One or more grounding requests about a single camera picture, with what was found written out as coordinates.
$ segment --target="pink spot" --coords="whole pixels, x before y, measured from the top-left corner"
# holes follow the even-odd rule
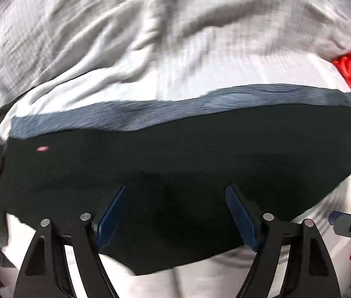
[[[41,146],[36,149],[37,152],[46,152],[47,150],[49,150],[49,147],[47,146]]]

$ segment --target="black clamp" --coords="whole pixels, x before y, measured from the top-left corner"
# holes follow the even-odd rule
[[[236,298],[267,298],[284,245],[290,245],[279,298],[340,298],[329,253],[315,223],[279,221],[248,201],[237,186],[226,189],[226,202],[245,242],[257,252]],[[95,218],[74,216],[66,225],[44,219],[23,261],[14,298],[75,298],[64,244],[72,244],[89,298],[118,298],[98,255],[116,230],[126,203],[125,187],[116,189],[108,209]]]
[[[227,187],[226,202],[244,243],[257,252],[237,298],[268,296],[282,246],[290,253],[279,298],[340,298],[330,255],[315,223],[279,221],[248,201],[236,185]]]

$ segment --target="white fabric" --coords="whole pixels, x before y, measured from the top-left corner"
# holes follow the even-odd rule
[[[342,295],[348,297],[348,288],[351,285],[351,239],[334,234],[327,220],[333,210],[351,214],[351,175],[320,203],[294,221],[299,223],[305,218],[315,221],[332,258]],[[8,216],[8,229],[9,244],[2,251],[17,268],[20,268],[34,230],[20,223],[12,215]],[[269,297],[277,295],[282,285],[287,264],[287,249],[282,252],[282,263],[278,265]],[[182,298],[234,298],[249,271],[254,253],[250,248],[243,247],[205,261],[178,267],[175,271],[167,270],[139,277],[133,276],[129,269],[113,259],[100,257],[120,298],[180,298],[177,296],[179,292],[174,277],[178,279]],[[67,260],[77,296],[85,297],[73,250],[70,248],[67,248]]]
[[[3,124],[241,84],[346,92],[317,64],[350,50],[351,0],[1,0],[0,108],[43,84]]]

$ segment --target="metal screw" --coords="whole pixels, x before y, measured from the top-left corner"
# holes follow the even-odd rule
[[[47,225],[50,224],[50,220],[49,219],[44,219],[40,222],[40,225],[43,227],[46,227]]]
[[[270,222],[270,221],[272,221],[274,219],[274,216],[271,213],[265,213],[263,215],[263,218],[264,218],[264,220]]]
[[[83,214],[81,214],[81,216],[80,216],[80,219],[81,219],[82,221],[88,221],[90,218],[91,218],[91,214],[90,214],[90,213],[83,213]]]
[[[313,220],[307,219],[304,221],[304,224],[308,227],[313,227],[315,225],[315,223],[313,222]]]

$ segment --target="black pants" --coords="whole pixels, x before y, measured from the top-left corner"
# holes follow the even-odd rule
[[[242,245],[225,203],[229,183],[287,221],[350,174],[351,108],[264,106],[132,132],[10,139],[0,207],[36,228],[44,218],[95,214],[126,184],[127,213],[103,253],[140,275]]]

